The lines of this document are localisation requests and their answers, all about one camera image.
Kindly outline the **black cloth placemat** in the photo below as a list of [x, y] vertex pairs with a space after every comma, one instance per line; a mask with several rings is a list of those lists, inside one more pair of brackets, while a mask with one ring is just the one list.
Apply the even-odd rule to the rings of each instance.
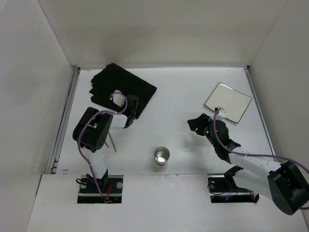
[[110, 95], [116, 90], [121, 91], [125, 96], [136, 96], [139, 99], [136, 119], [140, 117], [157, 90], [157, 87], [114, 63], [107, 65], [96, 74], [91, 83], [92, 88], [89, 91], [92, 94], [91, 102], [111, 110], [120, 111], [120, 108], [110, 100]]

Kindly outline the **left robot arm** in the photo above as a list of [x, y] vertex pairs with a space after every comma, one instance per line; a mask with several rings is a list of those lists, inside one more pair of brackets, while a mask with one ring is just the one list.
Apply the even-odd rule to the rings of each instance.
[[128, 128], [136, 119], [139, 98], [114, 92], [110, 96], [115, 110], [98, 110], [88, 107], [75, 127], [72, 137], [77, 142], [78, 151], [87, 162], [90, 173], [86, 175], [86, 185], [94, 184], [102, 193], [108, 184], [108, 169], [104, 164], [101, 149], [106, 143], [110, 129]]

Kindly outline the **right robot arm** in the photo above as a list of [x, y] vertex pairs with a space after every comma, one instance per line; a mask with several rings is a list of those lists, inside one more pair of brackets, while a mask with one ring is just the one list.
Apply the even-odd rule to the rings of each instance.
[[290, 158], [282, 163], [272, 155], [245, 152], [241, 144], [230, 138], [224, 117], [220, 110], [213, 117], [201, 114], [187, 123], [191, 131], [208, 139], [219, 159], [233, 166], [224, 174], [230, 187], [261, 194], [287, 215], [307, 210], [309, 184], [301, 169], [308, 172], [308, 168]]

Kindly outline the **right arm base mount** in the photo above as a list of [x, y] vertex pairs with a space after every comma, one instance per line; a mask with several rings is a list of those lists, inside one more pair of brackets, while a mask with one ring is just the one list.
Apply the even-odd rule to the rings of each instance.
[[209, 177], [208, 191], [211, 203], [257, 203], [259, 194], [233, 185], [224, 176]]

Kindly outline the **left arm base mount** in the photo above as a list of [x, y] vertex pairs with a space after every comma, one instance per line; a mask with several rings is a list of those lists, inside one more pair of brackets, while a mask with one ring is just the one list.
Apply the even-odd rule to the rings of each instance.
[[86, 176], [76, 179], [79, 184], [77, 203], [81, 204], [118, 204], [122, 203], [124, 177], [119, 175], [108, 176], [107, 185], [99, 193], [95, 183], [87, 180]]

